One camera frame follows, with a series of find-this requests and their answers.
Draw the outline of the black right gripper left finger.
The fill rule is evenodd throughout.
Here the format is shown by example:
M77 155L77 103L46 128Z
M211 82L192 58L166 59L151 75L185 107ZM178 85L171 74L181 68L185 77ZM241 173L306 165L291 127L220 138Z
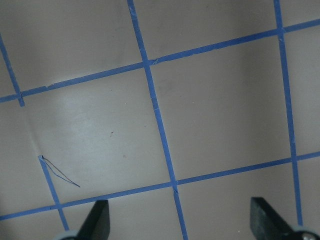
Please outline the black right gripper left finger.
M97 200L78 231L76 240L107 240L110 235L108 200Z

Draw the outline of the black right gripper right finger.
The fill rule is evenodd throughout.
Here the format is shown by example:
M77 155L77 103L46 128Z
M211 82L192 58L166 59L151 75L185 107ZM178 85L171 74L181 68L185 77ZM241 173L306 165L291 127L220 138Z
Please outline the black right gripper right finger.
M301 240L293 228L263 197L250 199L250 229L256 240Z

